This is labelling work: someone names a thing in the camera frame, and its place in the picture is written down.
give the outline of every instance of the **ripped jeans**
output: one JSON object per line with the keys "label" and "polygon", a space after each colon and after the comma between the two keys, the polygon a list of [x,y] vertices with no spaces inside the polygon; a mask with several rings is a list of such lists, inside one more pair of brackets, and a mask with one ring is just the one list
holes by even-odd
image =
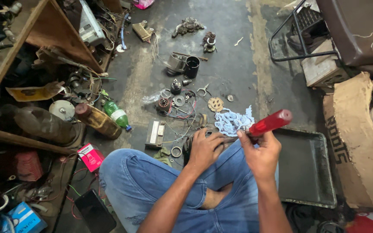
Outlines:
{"label": "ripped jeans", "polygon": [[[179,173],[141,151],[119,149],[102,163],[100,184],[123,227],[128,233],[135,233]],[[275,178],[278,185],[278,167]],[[234,183],[230,193],[215,209],[199,209],[207,188],[216,191],[231,182]],[[257,185],[237,140],[196,180],[173,232],[259,232],[257,203]]]}

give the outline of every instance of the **metal frame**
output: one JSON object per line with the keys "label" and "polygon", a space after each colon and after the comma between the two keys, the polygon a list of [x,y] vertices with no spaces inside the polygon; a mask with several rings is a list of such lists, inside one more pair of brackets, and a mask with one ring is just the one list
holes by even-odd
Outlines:
{"label": "metal frame", "polygon": [[[273,33],[272,37],[269,39],[269,51],[270,51],[270,57],[272,61],[278,62],[278,61],[290,61],[290,60],[296,60],[296,59],[303,59],[303,58],[311,58],[311,57],[317,57],[317,56],[324,56],[324,55],[330,55],[330,54],[337,54],[336,50],[332,51],[326,51],[326,52],[321,52],[321,53],[315,53],[315,54],[309,54],[307,49],[306,49],[306,44],[305,41],[302,38],[302,31],[300,31],[300,26],[299,22],[297,21],[297,10],[302,6],[302,4],[306,0],[302,0],[299,5],[290,13],[290,15],[287,17],[287,19],[278,27],[278,29]],[[287,21],[290,20],[291,17],[294,17],[294,21],[296,23],[296,28],[297,28],[297,35],[299,36],[300,44],[302,45],[304,55],[299,55],[299,56],[293,56],[293,57],[287,57],[287,58],[275,58],[274,53],[273,53],[273,48],[272,48],[272,39],[277,35],[277,33],[283,28],[283,26],[287,23]]]}

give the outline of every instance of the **blue hose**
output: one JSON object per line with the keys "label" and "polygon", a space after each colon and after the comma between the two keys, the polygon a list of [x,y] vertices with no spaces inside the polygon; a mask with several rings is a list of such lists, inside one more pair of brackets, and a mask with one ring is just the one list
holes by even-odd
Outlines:
{"label": "blue hose", "polygon": [[126,45],[125,45],[125,41],[123,41],[123,31],[125,29],[125,21],[128,20],[128,17],[129,17],[129,13],[127,13],[125,15],[125,18],[123,19],[122,21],[122,28],[120,29],[120,37],[122,38],[122,49],[123,50],[126,50]]}

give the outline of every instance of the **metal tray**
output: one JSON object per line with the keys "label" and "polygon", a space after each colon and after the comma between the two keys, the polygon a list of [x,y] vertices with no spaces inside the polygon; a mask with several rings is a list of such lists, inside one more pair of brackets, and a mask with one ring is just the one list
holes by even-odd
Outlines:
{"label": "metal tray", "polygon": [[326,138],[322,133],[277,129],[278,194],[283,202],[336,207]]}

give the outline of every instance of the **person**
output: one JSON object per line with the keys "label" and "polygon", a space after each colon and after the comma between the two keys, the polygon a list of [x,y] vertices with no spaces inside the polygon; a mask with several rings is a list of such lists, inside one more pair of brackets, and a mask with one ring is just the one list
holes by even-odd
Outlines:
{"label": "person", "polygon": [[141,151],[119,149],[100,167],[100,184],[128,233],[291,233],[278,197],[280,142],[245,132],[225,149],[221,133],[194,134],[181,172]]}

